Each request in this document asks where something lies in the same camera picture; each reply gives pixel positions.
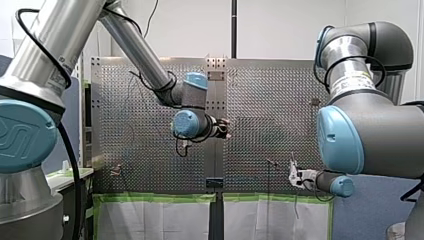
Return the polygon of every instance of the cable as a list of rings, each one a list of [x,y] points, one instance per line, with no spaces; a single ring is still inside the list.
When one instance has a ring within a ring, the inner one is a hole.
[[[317,49],[315,51],[315,59],[314,59],[314,66],[313,66],[313,72],[314,72],[314,76],[315,79],[322,85],[325,86],[324,81],[322,81],[317,73],[317,63],[320,60],[320,51],[321,51],[321,47],[322,47],[322,41],[324,40],[325,34],[327,33],[328,30],[333,29],[334,27],[331,25],[325,26],[324,29],[322,29],[321,31],[321,35],[319,36],[319,39],[317,41]]]
[[[58,126],[60,135],[62,136],[63,143],[65,144],[66,152],[69,156],[69,161],[72,166],[72,175],[74,177],[75,184],[75,223],[74,223],[74,231],[72,234],[73,240],[78,240],[81,231],[81,180],[80,174],[78,170],[78,162],[75,157],[74,151],[72,149],[71,141],[69,140],[68,134],[66,133],[66,129],[62,123],[59,123]]]
[[[22,13],[39,13],[40,10],[38,9],[30,9],[30,8],[22,8],[16,11],[15,17],[16,21],[18,21],[19,26],[21,26],[22,30],[26,33],[26,35],[31,38],[31,40],[37,45],[38,48],[50,59],[50,61],[53,63],[53,65],[56,67],[56,69],[60,72],[60,74],[63,76],[66,82],[65,89],[69,88],[72,84],[71,78],[68,76],[68,73],[66,70],[62,67],[62,65],[59,63],[59,61],[41,44],[41,42],[29,31],[25,23],[23,22],[21,15]]]
[[[149,89],[150,91],[152,91],[152,92],[155,92],[155,93],[161,93],[161,92],[166,92],[166,91],[169,91],[169,90],[172,90],[174,87],[175,87],[175,85],[177,84],[177,81],[174,81],[174,80],[170,80],[168,83],[166,83],[163,87],[161,87],[161,88],[158,88],[158,89],[154,89],[154,88],[152,88],[152,87],[149,87],[148,85],[147,85],[147,83],[146,82],[144,82],[144,79],[143,79],[143,77],[141,76],[141,73],[139,73],[139,74],[137,74],[137,73],[135,73],[135,72],[133,72],[133,71],[129,71],[132,75],[134,75],[134,76],[136,76],[136,77],[138,77],[139,79],[140,79],[140,82],[143,84],[143,86],[145,87],[145,88],[147,88],[147,89]],[[175,74],[173,73],[173,72],[171,72],[171,71],[168,71],[168,74],[172,74],[173,76],[175,76]]]
[[[149,21],[147,21],[146,33],[144,34],[144,38],[147,37],[150,29],[150,21],[152,21],[153,15],[155,15],[156,9],[158,8],[159,0],[156,0],[155,7],[153,8],[152,13],[150,14]]]
[[[149,17],[149,21],[148,21],[148,24],[147,24],[147,30],[146,30],[146,34],[144,35],[144,38],[147,36],[147,34],[148,34],[148,32],[149,32],[149,28],[150,28],[150,21],[152,20],[152,17],[153,17],[153,15],[154,15],[154,14],[155,14],[155,12],[156,12],[156,9],[157,9],[157,6],[158,6],[158,3],[159,3],[159,0],[157,0],[157,1],[156,1],[155,7],[154,7],[154,9],[153,9],[153,12],[152,12],[152,14],[151,14],[151,15],[150,15],[150,17]],[[112,11],[112,10],[108,9],[107,7],[108,7],[108,5],[105,5],[105,7],[104,7],[103,9],[104,9],[105,11],[107,11],[107,12],[109,12],[109,13],[111,13],[111,14],[114,14],[114,15],[116,15],[116,16],[119,16],[119,17],[121,17],[122,19],[124,19],[124,20],[126,20],[126,21],[130,22],[131,24],[133,24],[133,25],[137,28],[137,30],[138,30],[138,32],[141,34],[141,36],[143,36],[143,33],[142,33],[142,31],[141,31],[141,28],[140,28],[140,26],[138,25],[138,23],[137,23],[136,21],[134,21],[133,19],[131,19],[131,18],[127,17],[127,16],[124,16],[124,15],[122,15],[122,14],[119,14],[119,13],[115,12],[115,11]],[[175,108],[175,109],[180,109],[180,107],[177,107],[177,106],[176,106],[177,104],[175,103],[175,101],[174,101],[174,99],[173,99],[173,96],[172,96],[172,90],[173,90],[173,89],[174,89],[174,87],[177,85],[177,76],[176,76],[173,72],[168,71],[168,75],[172,75],[172,77],[173,77],[173,78],[170,78],[169,82],[168,82],[168,83],[166,83],[163,87],[161,87],[161,88],[159,88],[159,89],[154,89],[154,88],[152,88],[152,87],[148,86],[148,85],[147,85],[147,83],[144,81],[143,77],[141,76],[141,72],[140,72],[140,71],[138,72],[138,74],[137,74],[137,73],[135,73],[135,72],[133,72],[133,71],[129,71],[129,72],[130,72],[132,75],[136,76],[138,79],[140,79],[140,82],[143,84],[143,86],[144,86],[145,88],[147,88],[147,89],[149,89],[150,91],[154,92],[154,93],[156,94],[156,96],[159,98],[159,100],[160,100],[162,103],[164,103],[164,104],[165,104],[165,106],[167,106],[167,107],[171,107],[171,108]],[[167,92],[167,91],[171,91],[171,93],[169,94],[169,97],[170,97],[170,99],[171,99],[171,102],[173,103],[172,105],[166,104],[166,101],[165,101],[163,98],[161,98],[160,96],[158,96],[158,93],[163,93],[163,92]]]
[[[332,201],[336,196],[335,195],[332,195],[330,198],[328,198],[328,199],[323,199],[323,198],[321,198],[320,196],[318,196],[318,192],[319,192],[319,190],[318,190],[318,181],[317,181],[317,179],[319,178],[319,176],[321,176],[323,173],[324,173],[325,171],[320,171],[317,175],[316,175],[316,177],[315,177],[315,187],[314,187],[314,195],[315,195],[315,198],[316,199],[318,199],[318,201],[320,201],[320,202],[330,202],[330,201]]]
[[[174,89],[174,87],[177,85],[177,76],[172,72],[172,71],[168,71],[168,77],[169,75],[172,75],[172,77],[170,77],[170,80],[168,83],[166,83],[163,87],[159,88],[159,89],[154,89],[150,86],[147,85],[146,82],[144,82],[143,77],[141,76],[141,72],[139,72],[138,74],[136,74],[133,71],[129,71],[132,75],[136,76],[138,79],[140,79],[140,82],[143,84],[143,86],[145,88],[147,88],[148,90],[152,91],[153,93],[155,93],[156,97],[159,98],[159,100],[166,106],[166,107],[170,107],[170,108],[174,108],[174,109],[181,109],[181,106],[177,106],[177,104],[175,103],[174,97],[172,96],[172,90]],[[163,93],[163,92],[167,92],[170,91],[169,93],[169,98],[171,99],[172,105],[167,104],[166,101],[159,96],[158,93]]]
[[[179,138],[175,138],[175,151],[177,152],[178,156],[180,156],[180,157],[187,157],[187,155],[188,155],[188,148],[190,146],[189,145],[185,146],[184,147],[184,154],[181,154],[180,153],[180,150],[178,149],[178,140],[179,140]]]
[[[38,39],[30,33],[28,28],[26,27],[25,23],[22,21],[21,15],[22,13],[38,13],[40,10],[37,9],[29,9],[29,8],[22,8],[19,9],[16,14],[16,20],[18,21],[19,25],[22,27],[24,32],[28,35],[29,38],[31,38],[32,41],[40,48],[40,50],[50,59],[50,61],[53,63],[53,65],[56,67],[56,69],[60,72],[62,77],[65,79],[66,82],[66,88],[69,88],[71,86],[71,77],[66,72],[66,70],[63,68],[63,66],[56,60],[56,58],[43,46],[43,44],[38,41]],[[81,231],[81,182],[80,182],[80,174],[78,169],[78,162],[75,157],[74,151],[72,149],[71,142],[69,140],[68,134],[66,133],[66,130],[62,123],[59,123],[58,126],[60,135],[63,138],[63,143],[65,144],[66,151],[69,155],[69,161],[71,162],[72,166],[72,173],[74,178],[74,186],[75,186],[75,224],[74,224],[74,230],[72,239],[78,240],[80,236]]]
[[[335,61],[333,64],[331,64],[331,66],[327,69],[326,73],[325,73],[325,77],[324,77],[324,86],[325,86],[325,90],[327,90],[328,93],[330,93],[330,85],[328,84],[328,76],[330,75],[330,72],[340,63],[348,60],[348,59],[353,59],[353,58],[364,58],[366,60],[370,60],[372,62],[377,63],[377,65],[379,65],[379,67],[381,68],[381,77],[380,80],[375,84],[375,87],[378,87],[381,85],[381,83],[383,83],[383,81],[386,78],[387,75],[387,71],[386,68],[384,67],[384,65],[375,57],[371,57],[371,56],[365,56],[365,55],[357,55],[357,56],[348,56],[348,57],[343,57],[340,58],[339,60]]]
[[[112,11],[112,10],[108,9],[107,6],[105,6],[103,9],[106,12],[109,12],[109,13],[111,13],[113,15],[116,15],[116,16],[118,16],[120,18],[123,18],[124,20],[127,20],[128,22],[130,22],[132,25],[134,25],[135,28],[137,28],[137,30],[141,34],[141,36],[143,36],[143,32],[141,31],[141,28],[140,28],[140,26],[138,25],[138,23],[136,21],[132,20],[131,18],[129,18],[127,16],[124,16],[122,14],[119,14],[119,13],[117,13],[115,11]]]

